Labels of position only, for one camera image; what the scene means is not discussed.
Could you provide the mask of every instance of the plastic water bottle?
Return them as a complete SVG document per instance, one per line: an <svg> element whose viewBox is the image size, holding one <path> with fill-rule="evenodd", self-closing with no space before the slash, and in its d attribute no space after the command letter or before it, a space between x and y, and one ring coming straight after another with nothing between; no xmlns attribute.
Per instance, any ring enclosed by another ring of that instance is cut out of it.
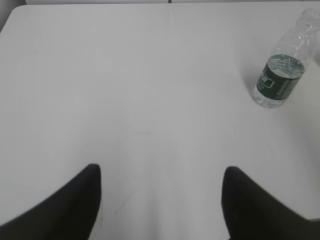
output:
<svg viewBox="0 0 320 240"><path fill-rule="evenodd" d="M255 101L270 109L288 99L306 71L320 30L320 9L308 8L271 52L253 90Z"/></svg>

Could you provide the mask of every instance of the white wall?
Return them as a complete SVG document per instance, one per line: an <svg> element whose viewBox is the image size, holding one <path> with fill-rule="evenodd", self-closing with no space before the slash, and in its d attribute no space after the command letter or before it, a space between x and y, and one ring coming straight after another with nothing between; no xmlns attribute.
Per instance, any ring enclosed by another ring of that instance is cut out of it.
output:
<svg viewBox="0 0 320 240"><path fill-rule="evenodd" d="M0 31L5 25L11 11L22 4L25 4L24 0L0 0Z"/></svg>

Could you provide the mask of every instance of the table surface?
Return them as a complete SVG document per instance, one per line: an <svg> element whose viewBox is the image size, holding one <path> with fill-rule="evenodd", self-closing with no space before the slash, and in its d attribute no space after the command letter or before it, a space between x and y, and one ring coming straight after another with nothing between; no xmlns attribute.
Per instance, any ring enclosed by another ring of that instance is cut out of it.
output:
<svg viewBox="0 0 320 240"><path fill-rule="evenodd" d="M319 218L320 67L279 109L250 96L309 7L320 2L16 8L0 34L0 224L89 163L103 187L93 239L227 239L227 166Z"/></svg>

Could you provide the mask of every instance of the green bottle label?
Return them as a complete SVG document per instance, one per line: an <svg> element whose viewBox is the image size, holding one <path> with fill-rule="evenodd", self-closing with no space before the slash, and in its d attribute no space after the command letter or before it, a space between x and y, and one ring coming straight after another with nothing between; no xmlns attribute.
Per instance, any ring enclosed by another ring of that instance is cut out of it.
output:
<svg viewBox="0 0 320 240"><path fill-rule="evenodd" d="M274 55L265 65L256 87L266 98L284 100L289 97L304 71L299 60L287 55Z"/></svg>

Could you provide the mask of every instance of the bottle neck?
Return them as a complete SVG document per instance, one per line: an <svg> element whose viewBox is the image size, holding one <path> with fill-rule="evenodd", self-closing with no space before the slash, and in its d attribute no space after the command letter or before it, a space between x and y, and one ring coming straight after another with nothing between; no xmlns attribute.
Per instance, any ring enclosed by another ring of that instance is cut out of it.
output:
<svg viewBox="0 0 320 240"><path fill-rule="evenodd" d="M308 25L301 22L296 23L296 28L298 28L299 31L304 33L305 35L314 35L320 30L320 27Z"/></svg>

